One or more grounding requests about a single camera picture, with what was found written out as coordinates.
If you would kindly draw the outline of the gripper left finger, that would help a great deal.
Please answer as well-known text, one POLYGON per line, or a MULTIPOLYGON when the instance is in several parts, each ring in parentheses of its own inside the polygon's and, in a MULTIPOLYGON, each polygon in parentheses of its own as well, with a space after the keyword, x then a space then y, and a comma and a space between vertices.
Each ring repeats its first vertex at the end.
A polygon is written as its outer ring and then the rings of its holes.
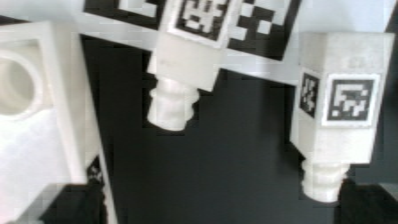
POLYGON ((109 224, 100 158, 87 167, 87 183, 48 188, 13 224, 109 224))

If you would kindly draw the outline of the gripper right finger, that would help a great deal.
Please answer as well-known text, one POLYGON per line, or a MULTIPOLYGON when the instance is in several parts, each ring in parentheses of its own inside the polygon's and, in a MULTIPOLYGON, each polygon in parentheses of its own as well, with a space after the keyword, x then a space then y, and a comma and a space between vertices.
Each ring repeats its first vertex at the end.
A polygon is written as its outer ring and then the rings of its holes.
POLYGON ((398 184, 343 182, 336 224, 398 224, 398 184))

